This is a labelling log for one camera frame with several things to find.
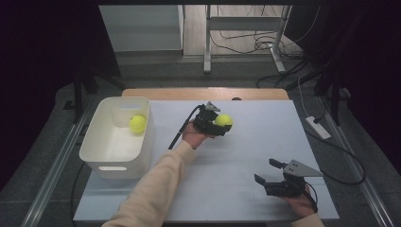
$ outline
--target gray floor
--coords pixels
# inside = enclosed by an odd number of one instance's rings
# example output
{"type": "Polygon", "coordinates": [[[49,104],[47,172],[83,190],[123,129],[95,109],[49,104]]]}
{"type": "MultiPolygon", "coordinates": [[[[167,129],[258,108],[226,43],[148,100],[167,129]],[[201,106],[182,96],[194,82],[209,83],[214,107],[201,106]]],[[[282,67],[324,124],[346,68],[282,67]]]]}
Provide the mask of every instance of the gray floor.
{"type": "MultiPolygon", "coordinates": [[[[212,73],[210,75],[202,73],[202,57],[199,56],[192,58],[145,56],[140,61],[141,57],[138,56],[118,54],[117,58],[122,73],[122,77],[117,80],[124,82],[128,87],[132,88],[255,88],[257,79],[267,75],[276,75],[274,64],[268,56],[259,56],[258,58],[214,57],[212,73]]],[[[285,66],[290,68],[296,63],[297,61],[285,61],[285,66]]],[[[309,72],[309,67],[306,67],[297,75],[290,76],[284,83],[296,81],[299,76],[307,72],[309,72]]],[[[276,78],[270,80],[272,81],[262,81],[260,86],[273,87],[276,78]]],[[[96,95],[85,94],[85,101],[92,98],[98,102],[106,96],[121,96],[122,91],[115,86],[103,79],[96,78],[96,81],[100,87],[98,93],[96,95]]],[[[316,80],[313,79],[302,85],[301,88],[305,109],[308,114],[319,116],[323,112],[323,107],[313,94],[315,82],[316,80]]],[[[1,192],[0,226],[19,226],[22,223],[48,169],[61,149],[64,138],[73,126],[74,111],[63,109],[66,101],[73,100],[73,94],[72,85],[68,85],[58,91],[55,97],[56,106],[42,133],[11,181],[1,192]]],[[[293,89],[288,94],[290,99],[294,101],[300,118],[305,118],[299,89],[293,89]]],[[[342,101],[340,104],[340,123],[341,129],[353,150],[366,166],[369,180],[375,186],[378,195],[383,200],[396,226],[401,223],[401,209],[399,206],[401,204],[400,176],[392,168],[372,138],[349,112],[346,101],[342,101]]],[[[330,131],[328,121],[324,120],[322,124],[330,131]]],[[[312,131],[307,125],[305,125],[305,130],[312,131]]],[[[78,157],[78,151],[79,142],[81,142],[83,136],[82,134],[78,137],[76,145],[72,149],[71,156],[43,212],[39,226],[73,226],[70,215],[70,199],[74,180],[82,164],[82,161],[78,157]]],[[[352,174],[344,155],[337,149],[328,147],[310,136],[308,136],[308,139],[321,168],[339,176],[343,180],[352,180],[352,174]]],[[[336,140],[330,139],[330,142],[336,143],[336,140]]],[[[78,176],[74,197],[75,206],[78,204],[89,173],[90,168],[84,166],[78,176]]],[[[359,186],[345,186],[329,179],[325,180],[340,215],[340,220],[325,220],[324,223],[326,226],[378,226],[371,206],[361,193],[359,186]]],[[[255,224],[255,226],[264,225],[263,223],[255,224]]],[[[288,226],[287,223],[268,223],[267,225],[288,226]]],[[[250,225],[233,224],[233,226],[250,225]]]]}
{"type": "MultiPolygon", "coordinates": [[[[280,17],[282,6],[227,6],[212,5],[211,16],[234,16],[234,17],[280,17]]],[[[274,31],[257,31],[257,35],[253,36],[254,31],[210,31],[213,41],[222,46],[232,48],[239,52],[249,52],[254,50],[255,40],[261,38],[262,42],[274,42],[273,38],[276,33],[274,31]],[[230,37],[244,36],[237,39],[230,37]]],[[[185,6],[185,22],[183,34],[183,53],[185,56],[202,55],[206,38],[206,19],[205,6],[185,6]]],[[[281,39],[286,46],[287,51],[297,51],[297,45],[283,36],[281,39]]],[[[212,46],[212,55],[237,55],[237,53],[226,49],[212,46]]],[[[266,54],[269,51],[258,50],[252,54],[266,54]]]]}

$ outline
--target cable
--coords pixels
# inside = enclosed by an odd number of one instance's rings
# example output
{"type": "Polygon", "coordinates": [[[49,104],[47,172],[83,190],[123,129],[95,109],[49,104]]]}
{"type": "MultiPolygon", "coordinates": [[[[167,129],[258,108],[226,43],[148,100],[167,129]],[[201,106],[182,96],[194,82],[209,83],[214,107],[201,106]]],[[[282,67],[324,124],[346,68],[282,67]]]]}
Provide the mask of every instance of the cable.
{"type": "Polygon", "coordinates": [[[70,216],[71,216],[71,222],[72,222],[72,224],[73,224],[73,226],[74,227],[77,227],[77,224],[74,222],[74,197],[75,197],[75,190],[76,190],[76,187],[77,187],[77,181],[78,181],[78,177],[79,177],[79,174],[80,174],[80,172],[82,171],[82,169],[83,169],[83,167],[85,166],[85,163],[83,163],[82,165],[80,165],[80,168],[79,168],[79,170],[78,170],[78,172],[77,172],[77,175],[76,175],[76,178],[75,178],[75,180],[74,180],[74,184],[73,184],[73,187],[72,187],[72,189],[71,189],[71,197],[70,197],[70,216]]]}
{"type": "MultiPolygon", "coordinates": [[[[326,42],[324,46],[321,46],[321,47],[319,47],[317,50],[315,50],[315,51],[313,51],[312,53],[310,53],[309,56],[308,56],[308,58],[310,58],[310,56],[312,56],[312,55],[314,55],[314,54],[318,54],[318,53],[320,53],[321,51],[324,51],[326,48],[332,46],[331,43],[333,43],[333,42],[336,40],[336,38],[337,38],[340,34],[342,34],[343,30],[346,29],[346,28],[347,28],[347,24],[346,24],[346,23],[343,23],[343,26],[342,26],[341,28],[339,28],[339,29],[337,30],[337,32],[336,32],[334,35],[332,35],[332,36],[330,37],[330,39],[328,40],[328,42],[326,42]]],[[[284,45],[284,44],[283,44],[283,47],[282,47],[282,48],[283,48],[283,51],[284,51],[284,52],[285,52],[285,47],[286,47],[287,45],[284,45]]],[[[285,55],[286,55],[286,53],[282,53],[282,52],[280,52],[280,53],[281,53],[280,56],[285,56],[285,55]]],[[[325,62],[324,64],[320,65],[317,69],[315,69],[315,71],[324,70],[328,65],[330,65],[331,61],[332,61],[332,60],[329,60],[329,61],[325,62]]]]}
{"type": "Polygon", "coordinates": [[[304,109],[304,112],[306,114],[306,117],[309,117],[309,114],[307,113],[304,105],[304,98],[302,96],[302,90],[301,90],[301,84],[300,84],[301,77],[298,77],[298,89],[300,90],[300,96],[301,96],[301,103],[302,103],[302,108],[304,109]]]}
{"type": "Polygon", "coordinates": [[[186,125],[189,123],[189,120],[191,119],[192,115],[194,114],[194,112],[199,109],[201,107],[201,105],[195,107],[195,109],[191,112],[191,114],[188,116],[188,118],[186,118],[186,120],[183,122],[183,125],[181,126],[181,128],[178,130],[177,135],[174,137],[173,141],[171,142],[170,146],[168,147],[168,149],[173,149],[175,143],[177,142],[178,138],[180,138],[180,135],[183,133],[183,130],[185,129],[186,125]]]}
{"type": "Polygon", "coordinates": [[[251,5],[251,10],[247,13],[247,16],[249,16],[251,14],[252,9],[253,9],[253,5],[251,5]]]}
{"type": "Polygon", "coordinates": [[[266,6],[266,5],[263,5],[262,13],[260,13],[260,16],[263,16],[263,13],[265,12],[265,6],[266,6]]]}
{"type": "Polygon", "coordinates": [[[333,35],[330,35],[330,37],[328,38],[328,41],[324,42],[324,45],[320,46],[318,49],[314,50],[313,52],[308,53],[308,56],[311,57],[313,55],[322,53],[324,50],[328,49],[329,47],[333,47],[334,45],[332,45],[332,43],[339,37],[339,35],[343,34],[344,30],[349,25],[349,24],[344,23],[344,22],[347,22],[347,21],[351,20],[351,17],[352,17],[352,14],[347,13],[347,17],[343,19],[343,22],[341,23],[342,26],[340,28],[337,28],[336,33],[333,34],[333,35]]]}
{"type": "Polygon", "coordinates": [[[286,60],[303,60],[305,58],[309,58],[309,56],[306,56],[304,51],[297,51],[295,53],[297,54],[288,54],[286,52],[286,45],[283,44],[283,42],[281,42],[282,47],[278,47],[278,53],[280,54],[280,57],[286,59],[286,60]]]}
{"type": "Polygon", "coordinates": [[[273,5],[271,5],[271,10],[273,11],[274,15],[277,16],[277,13],[275,12],[273,5]]]}
{"type": "Polygon", "coordinates": [[[276,75],[276,76],[264,76],[263,78],[260,78],[260,79],[258,79],[258,80],[256,81],[256,88],[260,88],[259,83],[260,83],[262,80],[269,79],[269,78],[273,78],[273,77],[278,77],[279,79],[278,79],[277,81],[275,81],[275,82],[270,81],[271,83],[275,83],[275,84],[274,84],[274,88],[276,88],[276,87],[278,86],[278,84],[279,84],[280,82],[282,82],[286,77],[288,77],[288,76],[290,76],[290,75],[293,75],[293,74],[299,72],[299,71],[302,70],[308,63],[309,63],[308,60],[302,60],[302,61],[298,62],[294,67],[292,67],[291,69],[289,69],[285,74],[276,75]]]}
{"type": "Polygon", "coordinates": [[[344,181],[341,181],[341,180],[339,180],[339,179],[337,179],[337,178],[335,178],[335,177],[333,177],[333,176],[327,174],[324,170],[321,170],[321,173],[322,173],[322,174],[324,174],[326,177],[330,178],[331,180],[333,180],[333,181],[335,181],[335,182],[337,182],[337,183],[342,183],[342,184],[347,184],[347,185],[357,185],[357,184],[361,184],[361,183],[363,183],[363,182],[366,180],[366,169],[365,169],[365,166],[362,164],[362,162],[358,159],[357,156],[355,156],[353,153],[351,153],[350,151],[348,151],[348,150],[346,150],[346,149],[344,149],[344,148],[341,148],[341,147],[339,147],[339,146],[337,146],[337,145],[331,144],[331,143],[329,143],[329,142],[327,142],[327,141],[325,141],[325,140],[320,139],[319,137],[315,136],[314,134],[310,133],[309,131],[305,131],[305,132],[306,132],[307,134],[309,134],[310,136],[312,136],[313,138],[315,138],[315,139],[317,139],[317,140],[319,140],[319,141],[324,142],[326,145],[328,145],[328,146],[330,146],[330,147],[333,147],[333,148],[340,149],[342,152],[348,154],[349,156],[351,156],[352,158],[354,158],[354,159],[357,161],[357,163],[359,164],[360,168],[362,169],[362,177],[361,177],[360,180],[358,180],[358,181],[356,181],[356,182],[344,182],[344,181]]]}
{"type": "MultiPolygon", "coordinates": [[[[316,200],[313,200],[313,198],[310,196],[310,194],[309,194],[304,188],[301,188],[298,184],[293,183],[292,181],[287,181],[287,183],[288,183],[290,186],[292,186],[292,187],[296,188],[297,190],[301,191],[302,194],[303,194],[303,195],[310,201],[310,203],[312,204],[313,211],[314,211],[315,213],[318,213],[318,202],[317,202],[317,199],[316,199],[316,200]]],[[[315,188],[312,187],[312,189],[313,189],[313,191],[315,192],[315,195],[316,195],[316,198],[317,198],[317,194],[316,194],[315,188]]]]}
{"type": "Polygon", "coordinates": [[[210,34],[210,40],[212,41],[212,43],[213,43],[215,46],[220,47],[220,48],[224,48],[224,49],[228,49],[228,50],[231,50],[231,51],[234,51],[235,53],[238,53],[238,54],[251,54],[251,53],[253,53],[253,52],[255,52],[255,51],[260,50],[260,49],[257,49],[257,48],[256,48],[256,49],[251,50],[251,51],[241,52],[241,51],[234,50],[234,49],[232,49],[232,48],[230,48],[230,47],[227,47],[227,46],[218,45],[218,44],[216,44],[215,41],[213,40],[212,34],[210,34]]]}
{"type": "MultiPolygon", "coordinates": [[[[220,36],[222,37],[222,38],[224,38],[224,39],[227,39],[227,40],[229,40],[229,39],[236,39],[236,38],[243,38],[243,37],[247,37],[247,36],[254,36],[255,34],[247,34],[247,35],[238,35],[238,36],[223,36],[222,34],[221,34],[221,30],[219,31],[220,32],[220,36]]],[[[267,32],[262,32],[262,33],[257,33],[256,35],[266,35],[266,34],[271,34],[271,33],[274,33],[273,31],[267,31],[267,32]]]]}
{"type": "Polygon", "coordinates": [[[279,48],[277,48],[279,53],[280,53],[280,56],[282,56],[284,58],[287,58],[287,59],[295,59],[295,60],[296,59],[302,59],[302,58],[305,57],[304,51],[301,51],[302,55],[289,55],[286,52],[286,46],[291,45],[291,44],[296,44],[297,42],[301,41],[304,37],[306,37],[307,34],[309,34],[310,30],[312,29],[312,27],[314,27],[314,25],[315,25],[315,23],[317,21],[317,18],[319,16],[320,10],[321,10],[321,7],[318,7],[318,11],[316,12],[315,18],[313,19],[312,25],[309,27],[309,30],[306,32],[306,34],[304,36],[302,36],[300,39],[298,39],[298,40],[296,40],[294,42],[291,42],[289,44],[285,44],[282,47],[279,46],[279,48]]]}
{"type": "Polygon", "coordinates": [[[315,119],[313,120],[313,123],[318,124],[319,121],[321,121],[321,120],[324,118],[324,116],[325,116],[325,111],[326,111],[326,105],[323,106],[323,114],[322,114],[321,116],[319,116],[318,118],[315,118],[315,119]]]}
{"type": "Polygon", "coordinates": [[[307,185],[309,185],[310,188],[312,188],[313,193],[315,194],[315,202],[316,202],[316,204],[318,204],[318,193],[316,193],[315,188],[312,186],[312,184],[310,184],[310,183],[308,183],[308,182],[305,182],[305,183],[306,183],[307,185]]]}
{"type": "Polygon", "coordinates": [[[267,49],[271,49],[272,45],[274,44],[274,42],[272,41],[260,41],[261,39],[264,38],[268,38],[268,39],[273,39],[275,40],[275,37],[271,37],[271,36],[261,36],[256,38],[256,32],[253,35],[254,38],[254,48],[258,49],[258,50],[267,50],[267,49]]]}

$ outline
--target white plastic basket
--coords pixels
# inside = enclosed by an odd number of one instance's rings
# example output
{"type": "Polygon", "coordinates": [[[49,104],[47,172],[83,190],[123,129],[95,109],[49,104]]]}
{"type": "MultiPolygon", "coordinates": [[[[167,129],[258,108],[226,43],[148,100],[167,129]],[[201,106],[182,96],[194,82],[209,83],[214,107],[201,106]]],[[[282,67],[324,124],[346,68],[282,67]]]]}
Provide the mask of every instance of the white plastic basket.
{"type": "Polygon", "coordinates": [[[103,178],[140,178],[148,171],[153,139],[154,122],[147,98],[108,97],[97,106],[79,157],[103,178]],[[140,134],[129,127],[136,114],[147,119],[140,134]]]}

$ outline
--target yellow tennis ball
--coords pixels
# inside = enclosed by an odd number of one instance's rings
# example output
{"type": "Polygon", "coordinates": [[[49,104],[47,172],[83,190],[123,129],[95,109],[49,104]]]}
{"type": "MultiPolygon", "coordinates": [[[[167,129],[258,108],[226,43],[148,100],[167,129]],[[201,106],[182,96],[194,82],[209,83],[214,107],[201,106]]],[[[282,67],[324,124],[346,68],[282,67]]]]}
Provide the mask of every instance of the yellow tennis ball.
{"type": "Polygon", "coordinates": [[[218,117],[215,119],[215,125],[218,126],[226,126],[226,125],[233,125],[233,118],[229,116],[228,114],[220,114],[218,117]]]}
{"type": "Polygon", "coordinates": [[[141,133],[147,127],[147,119],[142,115],[134,115],[130,119],[130,129],[135,133],[141,133]]]}

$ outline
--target black cable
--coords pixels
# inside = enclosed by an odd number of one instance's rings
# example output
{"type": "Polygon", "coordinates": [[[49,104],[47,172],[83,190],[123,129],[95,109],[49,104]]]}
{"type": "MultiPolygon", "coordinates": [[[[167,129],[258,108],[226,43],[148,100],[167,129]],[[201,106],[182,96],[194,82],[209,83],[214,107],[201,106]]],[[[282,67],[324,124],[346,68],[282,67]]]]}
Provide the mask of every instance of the black cable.
{"type": "Polygon", "coordinates": [[[326,111],[326,105],[324,105],[323,114],[322,114],[321,116],[319,116],[318,118],[315,118],[315,119],[313,120],[313,123],[318,124],[319,121],[321,121],[321,120],[324,118],[324,116],[325,116],[325,111],[326,111]]]}
{"type": "MultiPolygon", "coordinates": [[[[317,200],[313,200],[312,196],[310,196],[310,194],[309,194],[304,188],[301,188],[298,184],[293,183],[293,182],[291,182],[291,181],[287,181],[287,183],[290,184],[292,187],[296,188],[297,190],[301,191],[302,194],[303,194],[303,195],[310,201],[310,203],[312,204],[313,211],[314,211],[315,213],[318,213],[318,202],[317,202],[317,200]]],[[[312,189],[313,189],[313,191],[315,192],[315,195],[316,195],[316,198],[317,198],[318,195],[316,194],[315,188],[312,187],[312,189]]]]}
{"type": "Polygon", "coordinates": [[[253,38],[254,38],[254,48],[255,49],[259,49],[259,50],[271,49],[272,45],[274,44],[274,42],[272,42],[272,41],[260,41],[261,39],[264,39],[264,38],[269,38],[269,39],[273,39],[273,40],[275,39],[275,37],[266,36],[266,35],[265,36],[260,36],[260,37],[257,37],[257,38],[256,38],[256,35],[253,35],[253,38]]]}
{"type": "Polygon", "coordinates": [[[318,204],[318,193],[316,193],[315,188],[312,186],[312,184],[310,184],[310,183],[308,183],[308,182],[305,182],[305,183],[306,183],[307,185],[309,185],[310,188],[312,188],[313,193],[315,194],[315,202],[316,202],[316,204],[318,204]]]}
{"type": "MultiPolygon", "coordinates": [[[[221,30],[220,32],[220,36],[224,39],[230,40],[230,39],[236,39],[236,38],[243,38],[243,37],[248,37],[248,36],[254,36],[255,34],[247,34],[247,35],[238,35],[238,36],[223,36],[221,34],[221,30]]],[[[273,31],[267,31],[267,32],[262,32],[262,33],[257,33],[256,35],[266,35],[266,34],[271,34],[274,33],[273,31]]]]}
{"type": "Polygon", "coordinates": [[[199,109],[201,107],[201,105],[195,107],[195,109],[191,112],[191,114],[188,116],[188,118],[186,118],[186,120],[183,122],[183,125],[181,126],[181,128],[178,130],[176,136],[174,137],[173,141],[171,142],[170,146],[168,147],[168,149],[173,149],[175,143],[177,142],[178,138],[180,138],[180,135],[183,133],[183,130],[185,130],[186,125],[189,123],[189,120],[191,119],[192,115],[194,114],[194,112],[199,109]]]}
{"type": "Polygon", "coordinates": [[[310,201],[310,203],[312,204],[312,208],[313,211],[315,211],[315,213],[318,213],[318,202],[314,201],[313,198],[310,196],[309,193],[307,193],[307,191],[305,191],[304,189],[302,190],[302,194],[304,194],[304,196],[307,197],[307,199],[310,201]]]}
{"type": "Polygon", "coordinates": [[[299,72],[300,70],[302,70],[306,65],[308,64],[308,60],[302,60],[300,62],[298,62],[294,67],[292,67],[291,69],[289,69],[285,74],[283,75],[275,75],[275,76],[264,76],[263,78],[260,78],[256,81],[256,88],[260,88],[259,83],[262,80],[265,79],[269,79],[269,78],[273,78],[273,77],[278,77],[279,79],[277,81],[275,81],[275,85],[274,88],[276,88],[278,86],[278,84],[283,81],[287,76],[293,75],[297,72],[299,72]]]}
{"type": "Polygon", "coordinates": [[[253,9],[253,5],[251,5],[251,10],[247,13],[247,16],[248,16],[249,14],[251,14],[252,9],[253,9]]]}
{"type": "MultiPolygon", "coordinates": [[[[351,15],[347,15],[347,17],[343,21],[344,22],[350,21],[351,17],[352,17],[351,15]]],[[[332,43],[339,37],[339,35],[343,34],[344,30],[348,27],[348,25],[349,24],[347,24],[347,23],[342,23],[342,26],[337,29],[336,33],[331,35],[327,42],[324,42],[324,45],[319,46],[318,49],[314,50],[313,52],[308,53],[308,56],[310,57],[310,56],[318,55],[319,53],[322,53],[325,49],[327,49],[329,47],[333,47],[334,45],[332,43]]]]}
{"type": "Polygon", "coordinates": [[[308,56],[304,53],[304,51],[300,51],[301,54],[288,54],[286,52],[286,46],[283,44],[282,48],[277,48],[280,57],[283,57],[286,60],[303,60],[308,58],[308,56]]]}
{"type": "MultiPolygon", "coordinates": [[[[310,26],[310,28],[309,28],[309,30],[306,32],[306,34],[303,36],[303,37],[301,37],[300,39],[298,39],[298,40],[296,40],[296,41],[294,41],[294,42],[292,42],[292,43],[290,43],[290,44],[296,44],[296,43],[298,43],[299,41],[301,41],[307,34],[309,34],[309,32],[310,32],[310,30],[312,29],[312,27],[315,25],[315,23],[316,23],[316,20],[317,20],[317,18],[318,18],[318,15],[319,15],[319,12],[320,12],[320,7],[318,8],[318,11],[316,12],[316,16],[315,16],[315,19],[313,20],[313,22],[312,22],[312,25],[310,26]]],[[[281,11],[281,17],[283,17],[283,13],[284,13],[284,8],[282,9],[282,11],[281,11]]],[[[305,56],[304,56],[304,53],[302,54],[302,55],[289,55],[289,54],[287,54],[287,52],[286,52],[286,46],[287,45],[283,45],[283,51],[281,51],[280,50],[280,48],[278,48],[278,51],[279,51],[279,53],[280,53],[280,55],[282,56],[282,57],[285,57],[285,58],[288,58],[288,59],[293,59],[293,60],[299,60],[299,59],[303,59],[305,56]]]]}
{"type": "Polygon", "coordinates": [[[71,189],[71,197],[70,197],[70,216],[71,216],[71,222],[72,222],[72,224],[73,224],[73,226],[74,227],[77,227],[77,224],[74,222],[74,197],[75,197],[75,190],[76,190],[76,187],[77,187],[77,181],[78,181],[78,177],[79,177],[79,174],[80,174],[80,172],[82,171],[82,169],[83,169],[83,167],[85,166],[85,163],[83,163],[82,165],[80,165],[80,168],[79,168],[79,170],[78,170],[78,173],[77,173],[77,175],[76,175],[76,178],[75,178],[75,180],[74,180],[74,184],[73,184],[73,187],[72,187],[72,189],[71,189]]]}
{"type": "Polygon", "coordinates": [[[361,183],[363,183],[363,182],[366,180],[366,169],[365,169],[365,166],[364,166],[363,163],[358,159],[357,156],[355,156],[353,153],[351,153],[350,151],[348,151],[348,150],[346,150],[346,149],[344,149],[344,148],[342,148],[342,147],[339,147],[339,146],[334,145],[334,144],[331,144],[331,143],[329,143],[329,142],[327,142],[327,141],[325,141],[325,140],[322,140],[321,138],[317,137],[316,135],[310,133],[309,131],[305,131],[305,132],[306,132],[307,134],[309,134],[310,136],[312,136],[313,138],[315,138],[315,139],[317,139],[317,140],[319,140],[319,141],[324,142],[326,145],[328,145],[328,146],[330,146],[330,147],[333,147],[333,148],[340,149],[342,152],[348,154],[349,156],[351,156],[352,158],[354,158],[354,159],[357,161],[357,163],[359,164],[360,168],[362,169],[362,177],[361,177],[361,179],[360,179],[359,181],[356,181],[356,182],[343,182],[343,181],[341,181],[341,180],[339,180],[339,179],[337,179],[337,178],[335,178],[335,177],[329,175],[329,174],[326,173],[324,170],[321,170],[321,173],[322,173],[322,174],[324,174],[326,177],[330,178],[331,180],[333,180],[333,181],[335,181],[335,182],[337,182],[337,183],[342,183],[342,184],[347,184],[347,185],[357,185],[357,184],[361,184],[361,183]]]}
{"type": "Polygon", "coordinates": [[[232,48],[230,48],[230,47],[227,47],[227,46],[218,45],[218,44],[216,44],[215,41],[213,40],[212,34],[210,34],[210,40],[212,41],[212,43],[213,43],[215,46],[220,47],[220,48],[224,48],[224,49],[228,49],[228,50],[231,50],[231,51],[234,51],[235,53],[238,53],[238,54],[251,54],[251,53],[253,53],[253,52],[259,50],[259,49],[254,49],[254,50],[251,50],[251,51],[241,52],[241,51],[234,50],[234,49],[232,49],[232,48]]]}
{"type": "Polygon", "coordinates": [[[285,8],[285,7],[283,6],[283,8],[281,9],[281,15],[280,15],[281,18],[283,18],[284,8],[285,8]]]}
{"type": "Polygon", "coordinates": [[[274,15],[277,16],[277,13],[274,10],[274,5],[271,5],[271,10],[273,11],[274,15]]]}

